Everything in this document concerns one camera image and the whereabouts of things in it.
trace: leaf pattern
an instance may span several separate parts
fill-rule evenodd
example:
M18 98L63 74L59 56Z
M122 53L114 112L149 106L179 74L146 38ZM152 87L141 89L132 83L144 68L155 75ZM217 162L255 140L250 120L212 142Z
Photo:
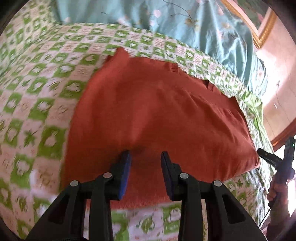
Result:
M5 121L1 120L0 121L0 132L3 131L4 127L5 127Z
M25 80L25 81L22 83L22 87L26 87L26 86L28 86L30 81L31 81L31 80Z
M141 228L146 234L155 228L155 223L152 219L152 215L143 220Z
M238 188L242 187L243 183L241 182L240 178L236 184L237 184Z
M60 84L60 82L54 82L49 86L49 89L51 91L56 90L58 88L59 84Z
M17 202L20 206L21 212L26 212L28 210L27 199L24 197L18 197Z
M25 131L25 134L26 134L26 138L24 140L24 147L28 146L30 143L31 144L35 144L35 139L36 137L34 136L36 132L32 133L31 130L29 131Z

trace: patterned bedsheet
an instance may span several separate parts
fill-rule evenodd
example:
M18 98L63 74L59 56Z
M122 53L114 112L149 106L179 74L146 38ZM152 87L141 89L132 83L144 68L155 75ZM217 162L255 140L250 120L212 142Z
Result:
M119 46L131 56L176 62L228 97L235 96L255 147L272 151L261 100L215 59L149 30L118 24L54 25L48 1L31 0L0 36L0 215L21 238L59 193L74 108L89 78ZM268 211L272 174L262 160L260 168L224 183L258 224ZM180 210L179 202L113 210L115 240L175 240Z
M252 33L220 0L52 0L52 3L61 23L117 23L182 41L218 60L258 97L265 93L267 73L255 54Z

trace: finger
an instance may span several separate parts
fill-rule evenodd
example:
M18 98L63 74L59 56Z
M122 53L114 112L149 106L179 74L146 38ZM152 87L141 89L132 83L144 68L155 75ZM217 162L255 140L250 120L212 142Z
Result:
M281 203L286 204L288 202L288 186L276 183L274 188L277 192L281 193Z
M268 189L268 194L272 198L275 198L276 197L276 191L273 188L269 188Z
M267 200L270 201L270 202L273 200L273 198L272 198L269 194L267 194L267 197L266 197L266 198L267 198Z

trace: red cloth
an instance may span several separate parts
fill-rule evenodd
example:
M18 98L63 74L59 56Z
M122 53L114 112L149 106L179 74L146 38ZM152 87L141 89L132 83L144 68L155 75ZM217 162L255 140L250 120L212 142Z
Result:
M260 165L235 97L177 64L130 58L124 49L91 78L73 116L64 185L90 181L130 150L126 194L113 208L168 201L160 154L198 180L227 180Z

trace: human hand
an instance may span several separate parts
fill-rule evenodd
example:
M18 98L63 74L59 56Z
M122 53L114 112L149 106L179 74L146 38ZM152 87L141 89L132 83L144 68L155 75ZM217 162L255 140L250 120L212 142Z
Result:
M267 200L272 201L276 197L276 193L281 193L280 200L277 203L286 205L288 202L288 186L276 183L276 175L274 175L268 189Z

